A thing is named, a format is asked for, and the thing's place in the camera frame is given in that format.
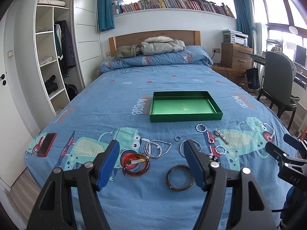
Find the green jewelry tray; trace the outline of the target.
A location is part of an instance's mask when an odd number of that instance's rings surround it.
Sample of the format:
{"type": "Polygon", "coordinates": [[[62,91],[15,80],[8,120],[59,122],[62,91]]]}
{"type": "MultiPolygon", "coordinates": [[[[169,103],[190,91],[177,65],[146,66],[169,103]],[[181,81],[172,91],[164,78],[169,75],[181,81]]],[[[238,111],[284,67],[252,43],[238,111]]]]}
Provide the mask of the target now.
{"type": "Polygon", "coordinates": [[[207,91],[155,91],[151,122],[219,121],[223,112],[207,91]]]}

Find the thin silver bangle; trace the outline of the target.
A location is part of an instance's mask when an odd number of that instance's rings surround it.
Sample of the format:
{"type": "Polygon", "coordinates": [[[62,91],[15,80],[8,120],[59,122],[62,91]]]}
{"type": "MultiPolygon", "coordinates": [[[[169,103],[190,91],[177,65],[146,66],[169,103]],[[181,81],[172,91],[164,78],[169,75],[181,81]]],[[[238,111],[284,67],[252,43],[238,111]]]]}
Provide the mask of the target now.
{"type": "MultiPolygon", "coordinates": [[[[196,140],[191,140],[191,142],[193,144],[195,144],[196,146],[198,146],[198,151],[201,152],[202,151],[202,146],[199,142],[197,142],[196,140]]],[[[179,152],[180,152],[180,155],[185,158],[185,151],[184,151],[184,148],[185,146],[188,145],[188,140],[184,140],[181,144],[180,144],[180,147],[179,147],[179,152]]]]}

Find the blue curtain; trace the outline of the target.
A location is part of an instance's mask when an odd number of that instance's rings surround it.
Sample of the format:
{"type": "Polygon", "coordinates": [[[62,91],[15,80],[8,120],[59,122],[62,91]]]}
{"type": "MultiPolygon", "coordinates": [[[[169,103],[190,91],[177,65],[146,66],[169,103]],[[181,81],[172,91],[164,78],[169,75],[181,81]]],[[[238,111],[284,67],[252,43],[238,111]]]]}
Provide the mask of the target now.
{"type": "Polygon", "coordinates": [[[115,28],[112,0],[97,0],[98,27],[101,32],[115,28]]]}
{"type": "Polygon", "coordinates": [[[254,20],[254,0],[234,0],[237,31],[248,35],[248,47],[256,46],[256,23],[254,20]]]}

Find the left blue curtain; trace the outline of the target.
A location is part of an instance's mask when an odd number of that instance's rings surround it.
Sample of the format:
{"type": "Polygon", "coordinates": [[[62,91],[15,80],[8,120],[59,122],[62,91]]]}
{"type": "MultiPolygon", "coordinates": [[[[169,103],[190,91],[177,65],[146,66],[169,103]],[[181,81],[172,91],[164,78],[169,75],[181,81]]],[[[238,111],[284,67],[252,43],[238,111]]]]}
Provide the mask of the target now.
{"type": "Polygon", "coordinates": [[[101,32],[115,28],[112,0],[97,0],[98,27],[101,32]]]}

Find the dark bag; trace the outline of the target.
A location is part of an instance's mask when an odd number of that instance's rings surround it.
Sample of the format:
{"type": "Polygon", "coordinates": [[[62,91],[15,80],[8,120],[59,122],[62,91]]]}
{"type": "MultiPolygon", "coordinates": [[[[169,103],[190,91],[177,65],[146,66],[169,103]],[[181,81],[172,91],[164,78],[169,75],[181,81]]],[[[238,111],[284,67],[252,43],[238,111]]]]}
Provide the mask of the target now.
{"type": "Polygon", "coordinates": [[[257,90],[260,88],[259,71],[258,68],[252,68],[246,70],[246,77],[248,82],[248,88],[257,90]]]}

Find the right blue curtain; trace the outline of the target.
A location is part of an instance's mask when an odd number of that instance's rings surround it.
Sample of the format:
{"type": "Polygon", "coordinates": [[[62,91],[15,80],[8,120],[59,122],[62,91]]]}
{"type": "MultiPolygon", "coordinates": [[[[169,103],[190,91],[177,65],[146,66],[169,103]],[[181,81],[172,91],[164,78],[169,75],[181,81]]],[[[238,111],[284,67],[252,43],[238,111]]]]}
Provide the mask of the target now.
{"type": "Polygon", "coordinates": [[[237,31],[248,35],[248,47],[256,46],[256,23],[254,20],[254,0],[234,0],[237,31]]]}

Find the white door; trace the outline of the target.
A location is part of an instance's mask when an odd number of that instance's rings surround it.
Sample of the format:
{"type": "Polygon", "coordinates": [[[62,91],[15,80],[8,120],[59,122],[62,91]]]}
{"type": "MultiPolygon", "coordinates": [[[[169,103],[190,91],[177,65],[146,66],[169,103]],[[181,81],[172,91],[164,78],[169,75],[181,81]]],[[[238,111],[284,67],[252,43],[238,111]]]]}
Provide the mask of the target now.
{"type": "Polygon", "coordinates": [[[4,33],[6,16],[1,19],[1,186],[10,191],[26,168],[24,152],[32,140],[10,92],[5,69],[4,33]]]}

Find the red smartphone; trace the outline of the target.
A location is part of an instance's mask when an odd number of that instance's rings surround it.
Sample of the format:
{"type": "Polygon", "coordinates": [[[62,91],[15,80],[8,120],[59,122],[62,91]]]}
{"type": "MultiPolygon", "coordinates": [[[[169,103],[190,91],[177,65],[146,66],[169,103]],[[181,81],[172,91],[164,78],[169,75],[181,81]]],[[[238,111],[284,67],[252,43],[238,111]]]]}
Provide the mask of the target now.
{"type": "Polygon", "coordinates": [[[44,139],[40,142],[40,148],[37,151],[37,156],[46,157],[50,148],[55,140],[57,133],[48,133],[44,139]]]}

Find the wooden headboard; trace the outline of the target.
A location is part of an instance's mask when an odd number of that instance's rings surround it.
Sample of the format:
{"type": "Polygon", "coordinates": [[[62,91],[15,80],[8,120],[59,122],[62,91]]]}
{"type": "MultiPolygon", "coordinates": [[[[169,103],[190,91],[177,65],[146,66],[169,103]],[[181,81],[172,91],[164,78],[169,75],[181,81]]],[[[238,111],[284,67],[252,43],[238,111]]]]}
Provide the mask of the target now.
{"type": "Polygon", "coordinates": [[[155,36],[167,36],[172,39],[180,39],[186,45],[201,45],[200,31],[192,30],[158,30],[145,31],[120,36],[113,36],[109,38],[110,56],[113,57],[118,47],[126,45],[139,44],[147,38],[155,36]]]}

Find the wooden drawer cabinet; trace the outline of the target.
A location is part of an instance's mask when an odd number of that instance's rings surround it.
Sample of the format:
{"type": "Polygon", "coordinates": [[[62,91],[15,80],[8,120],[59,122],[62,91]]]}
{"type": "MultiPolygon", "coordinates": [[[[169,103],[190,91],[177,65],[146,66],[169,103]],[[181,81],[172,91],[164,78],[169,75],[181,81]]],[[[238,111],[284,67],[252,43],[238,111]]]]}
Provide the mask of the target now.
{"type": "Polygon", "coordinates": [[[221,63],[212,65],[211,69],[248,91],[246,71],[253,67],[249,53],[253,53],[252,48],[239,44],[222,43],[221,63]]]}

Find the silver charm jewelry piece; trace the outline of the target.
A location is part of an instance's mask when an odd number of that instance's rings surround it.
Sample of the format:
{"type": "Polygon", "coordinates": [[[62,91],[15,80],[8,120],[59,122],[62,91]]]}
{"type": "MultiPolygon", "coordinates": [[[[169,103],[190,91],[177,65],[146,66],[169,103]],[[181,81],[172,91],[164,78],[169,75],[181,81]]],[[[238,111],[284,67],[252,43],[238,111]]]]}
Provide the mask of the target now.
{"type": "Polygon", "coordinates": [[[220,156],[223,156],[226,154],[226,148],[223,147],[222,145],[217,145],[217,146],[213,146],[210,145],[209,146],[209,159],[211,161],[220,161],[220,156]]]}

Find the white printer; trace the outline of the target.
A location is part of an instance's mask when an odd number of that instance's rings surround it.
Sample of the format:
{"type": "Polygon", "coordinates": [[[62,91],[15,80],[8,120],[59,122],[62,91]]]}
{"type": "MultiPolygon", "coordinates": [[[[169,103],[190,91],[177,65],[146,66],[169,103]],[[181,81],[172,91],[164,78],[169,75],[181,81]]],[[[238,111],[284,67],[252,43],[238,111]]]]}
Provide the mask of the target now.
{"type": "Polygon", "coordinates": [[[223,30],[223,42],[230,44],[239,44],[242,46],[248,46],[248,35],[234,31],[234,30],[223,30]]]}

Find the amber orange bangle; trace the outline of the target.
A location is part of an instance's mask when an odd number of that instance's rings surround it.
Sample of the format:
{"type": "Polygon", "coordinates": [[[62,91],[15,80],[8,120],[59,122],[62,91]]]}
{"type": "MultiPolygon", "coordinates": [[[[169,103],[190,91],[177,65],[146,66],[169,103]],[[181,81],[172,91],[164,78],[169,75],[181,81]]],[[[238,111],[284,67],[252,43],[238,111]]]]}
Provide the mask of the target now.
{"type": "Polygon", "coordinates": [[[143,154],[124,154],[122,168],[130,176],[141,176],[149,169],[149,159],[143,154]]]}

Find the olive green jacket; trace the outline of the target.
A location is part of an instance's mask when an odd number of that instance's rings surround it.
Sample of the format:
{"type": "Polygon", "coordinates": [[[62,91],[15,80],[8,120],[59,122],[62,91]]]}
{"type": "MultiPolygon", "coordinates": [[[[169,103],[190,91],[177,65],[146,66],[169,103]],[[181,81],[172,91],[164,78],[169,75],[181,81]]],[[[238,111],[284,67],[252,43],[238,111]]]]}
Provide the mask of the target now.
{"type": "Polygon", "coordinates": [[[121,60],[124,58],[132,58],[142,53],[141,47],[138,44],[121,46],[115,52],[115,59],[121,60]]]}

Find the dark hanging clothes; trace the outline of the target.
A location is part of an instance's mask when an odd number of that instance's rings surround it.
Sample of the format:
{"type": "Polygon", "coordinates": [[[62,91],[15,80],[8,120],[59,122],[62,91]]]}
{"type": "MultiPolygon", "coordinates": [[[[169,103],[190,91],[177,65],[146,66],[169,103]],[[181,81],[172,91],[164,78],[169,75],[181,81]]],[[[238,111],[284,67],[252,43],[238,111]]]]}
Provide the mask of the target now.
{"type": "Polygon", "coordinates": [[[68,24],[65,20],[57,20],[54,24],[56,53],[63,78],[69,76],[69,69],[76,66],[73,43],[68,24]]]}

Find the blue dinosaur bed sheet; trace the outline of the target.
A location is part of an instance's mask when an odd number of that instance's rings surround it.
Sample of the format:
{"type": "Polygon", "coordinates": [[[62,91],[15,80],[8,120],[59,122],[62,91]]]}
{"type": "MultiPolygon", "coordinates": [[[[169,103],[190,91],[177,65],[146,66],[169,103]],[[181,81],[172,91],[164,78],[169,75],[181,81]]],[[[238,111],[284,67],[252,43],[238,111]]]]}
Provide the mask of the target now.
{"type": "Polygon", "coordinates": [[[30,143],[25,162],[42,187],[55,167],[71,170],[104,151],[112,140],[120,143],[120,155],[109,182],[98,194],[112,229],[192,229],[205,193],[196,185],[176,192],[165,176],[174,165],[185,163],[180,144],[199,142],[202,152],[222,145],[220,157],[226,169],[248,167],[274,210],[284,205],[290,185],[277,174],[277,162],[264,149],[273,142],[290,156],[296,151],[283,140],[287,129],[265,105],[240,87],[196,64],[127,67],[102,74],[30,143]],[[207,91],[223,112],[219,121],[151,122],[155,91],[207,91]],[[223,133],[229,144],[216,136],[223,133]],[[57,133],[46,157],[37,156],[40,142],[57,133]],[[124,154],[143,154],[149,169],[130,176],[122,168],[124,154]]]}

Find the blue folded duvet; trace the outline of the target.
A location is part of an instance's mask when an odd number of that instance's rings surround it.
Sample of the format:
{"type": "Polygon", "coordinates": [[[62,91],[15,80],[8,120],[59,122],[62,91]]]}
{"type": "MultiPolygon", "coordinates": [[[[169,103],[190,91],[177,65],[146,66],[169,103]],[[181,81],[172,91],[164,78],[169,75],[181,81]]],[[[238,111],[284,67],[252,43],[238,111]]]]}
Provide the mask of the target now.
{"type": "Polygon", "coordinates": [[[153,56],[138,55],[135,57],[116,60],[112,57],[102,62],[97,74],[101,75],[117,69],[127,67],[147,67],[172,64],[199,64],[211,67],[213,60],[202,46],[186,46],[184,51],[176,53],[161,53],[153,56]]]}

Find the grey desk chair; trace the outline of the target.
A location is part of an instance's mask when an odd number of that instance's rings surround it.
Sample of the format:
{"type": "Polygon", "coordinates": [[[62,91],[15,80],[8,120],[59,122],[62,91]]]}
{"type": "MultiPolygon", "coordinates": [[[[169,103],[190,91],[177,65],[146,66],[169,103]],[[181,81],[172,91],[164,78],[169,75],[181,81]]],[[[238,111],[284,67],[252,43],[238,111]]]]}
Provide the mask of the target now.
{"type": "Polygon", "coordinates": [[[271,101],[270,106],[278,107],[277,117],[285,111],[292,112],[287,129],[290,129],[297,110],[299,97],[292,95],[292,85],[297,68],[293,61],[281,52],[268,51],[265,55],[263,85],[257,100],[265,96],[271,101]]]}

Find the dark brown bangle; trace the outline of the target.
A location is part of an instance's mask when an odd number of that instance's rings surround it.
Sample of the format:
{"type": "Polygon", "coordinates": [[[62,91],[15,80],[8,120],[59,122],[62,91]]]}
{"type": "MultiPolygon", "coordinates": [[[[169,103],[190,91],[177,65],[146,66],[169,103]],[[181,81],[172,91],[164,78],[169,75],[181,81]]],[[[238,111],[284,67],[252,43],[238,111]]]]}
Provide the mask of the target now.
{"type": "Polygon", "coordinates": [[[168,170],[165,177],[167,186],[177,192],[185,191],[192,187],[194,177],[187,165],[175,165],[168,170]]]}

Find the white open wardrobe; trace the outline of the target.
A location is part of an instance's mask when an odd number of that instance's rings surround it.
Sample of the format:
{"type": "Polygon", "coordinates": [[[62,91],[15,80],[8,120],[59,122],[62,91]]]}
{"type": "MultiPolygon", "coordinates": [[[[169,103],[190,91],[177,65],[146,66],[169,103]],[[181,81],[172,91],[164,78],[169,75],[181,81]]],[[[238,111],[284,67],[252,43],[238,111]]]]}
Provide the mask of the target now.
{"type": "Polygon", "coordinates": [[[52,112],[57,115],[97,78],[102,55],[96,22],[96,0],[38,0],[35,46],[38,67],[52,112]],[[56,53],[54,24],[65,20],[72,37],[76,66],[62,77],[56,53]]]}

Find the row of books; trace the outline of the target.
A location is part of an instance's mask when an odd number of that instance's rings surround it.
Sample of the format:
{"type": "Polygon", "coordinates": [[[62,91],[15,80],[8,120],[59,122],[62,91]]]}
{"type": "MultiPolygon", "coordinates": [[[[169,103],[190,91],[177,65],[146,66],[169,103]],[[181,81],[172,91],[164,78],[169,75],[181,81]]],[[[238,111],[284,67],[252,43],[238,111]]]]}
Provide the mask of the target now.
{"type": "Polygon", "coordinates": [[[140,0],[135,3],[124,4],[120,0],[112,2],[112,12],[114,15],[149,9],[190,9],[211,12],[234,18],[231,9],[222,3],[216,5],[214,2],[200,0],[140,0]]]}

